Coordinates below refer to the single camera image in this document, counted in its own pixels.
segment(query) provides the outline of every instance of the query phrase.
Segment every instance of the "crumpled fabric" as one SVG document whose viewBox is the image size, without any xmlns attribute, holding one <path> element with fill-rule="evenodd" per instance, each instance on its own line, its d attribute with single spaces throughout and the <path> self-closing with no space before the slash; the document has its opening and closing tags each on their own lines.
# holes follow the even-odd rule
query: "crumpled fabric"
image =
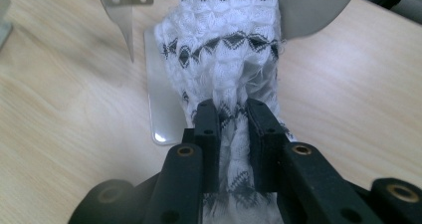
<svg viewBox="0 0 422 224">
<path fill-rule="evenodd" d="M 154 34 L 188 125 L 205 100 L 219 114 L 220 188 L 204 195 L 203 223 L 283 223 L 276 194 L 254 188 L 245 108 L 252 98 L 280 111 L 278 0 L 180 0 Z"/>
</svg>

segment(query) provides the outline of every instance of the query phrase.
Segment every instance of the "light wood surface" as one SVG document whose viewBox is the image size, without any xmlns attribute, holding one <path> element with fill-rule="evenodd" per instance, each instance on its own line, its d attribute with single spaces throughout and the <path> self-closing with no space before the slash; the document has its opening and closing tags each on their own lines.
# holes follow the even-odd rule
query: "light wood surface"
<svg viewBox="0 0 422 224">
<path fill-rule="evenodd" d="M 12 0 L 0 52 L 0 223 L 66 223 L 110 178 L 161 168 L 152 143 L 143 30 L 178 0 L 133 10 L 135 62 L 100 0 Z M 422 187 L 422 27 L 352 0 L 319 33 L 288 42 L 282 117 L 346 179 Z"/>
</svg>

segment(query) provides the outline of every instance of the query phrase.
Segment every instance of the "black screw hole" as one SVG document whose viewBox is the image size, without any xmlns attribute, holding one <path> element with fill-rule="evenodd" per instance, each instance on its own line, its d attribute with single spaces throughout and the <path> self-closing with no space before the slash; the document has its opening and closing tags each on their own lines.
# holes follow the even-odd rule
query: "black screw hole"
<svg viewBox="0 0 422 224">
<path fill-rule="evenodd" d="M 343 208 L 340 211 L 341 216 L 346 219 L 347 221 L 351 223 L 361 223 L 362 218 L 360 217 L 359 213 L 349 209 L 349 208 Z"/>
<path fill-rule="evenodd" d="M 402 201 L 410 203 L 419 201 L 418 194 L 406 186 L 400 184 L 390 184 L 387 186 L 387 190 L 391 193 L 391 195 Z"/>
<path fill-rule="evenodd" d="M 121 197 L 121 194 L 121 188 L 117 186 L 109 186 L 100 192 L 98 200 L 100 203 L 113 203 Z"/>
<path fill-rule="evenodd" d="M 190 146 L 182 146 L 177 149 L 179 156 L 190 156 L 193 154 L 193 148 Z"/>
<path fill-rule="evenodd" d="M 310 148 L 302 145 L 296 145 L 292 148 L 292 150 L 300 155 L 310 155 L 313 152 Z"/>
<path fill-rule="evenodd" d="M 176 223 L 180 218 L 180 215 L 176 211 L 166 211 L 161 214 L 161 223 L 171 224 Z"/>
</svg>

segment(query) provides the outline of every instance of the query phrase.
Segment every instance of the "wooden table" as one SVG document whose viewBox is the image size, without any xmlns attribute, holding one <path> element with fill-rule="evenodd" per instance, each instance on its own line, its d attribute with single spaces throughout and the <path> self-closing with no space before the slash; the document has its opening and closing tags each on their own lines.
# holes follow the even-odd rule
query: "wooden table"
<svg viewBox="0 0 422 224">
<path fill-rule="evenodd" d="M 100 0 L 12 0 L 0 52 L 0 223 L 66 223 L 98 183 L 161 168 L 143 30 L 178 0 L 133 11 L 135 63 Z M 422 27 L 352 0 L 281 56 L 282 117 L 344 178 L 422 187 Z"/>
</svg>

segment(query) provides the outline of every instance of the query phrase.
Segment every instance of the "white fabric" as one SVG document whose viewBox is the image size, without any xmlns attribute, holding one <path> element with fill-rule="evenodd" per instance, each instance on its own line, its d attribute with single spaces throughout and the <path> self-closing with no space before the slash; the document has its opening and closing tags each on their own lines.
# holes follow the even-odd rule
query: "white fabric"
<svg viewBox="0 0 422 224">
<path fill-rule="evenodd" d="M 277 116 L 278 0 L 180 0 L 155 27 L 167 76 L 190 126 L 213 99 L 222 125 L 220 192 L 205 195 L 204 223 L 283 223 L 275 194 L 254 190 L 247 98 Z"/>
</svg>

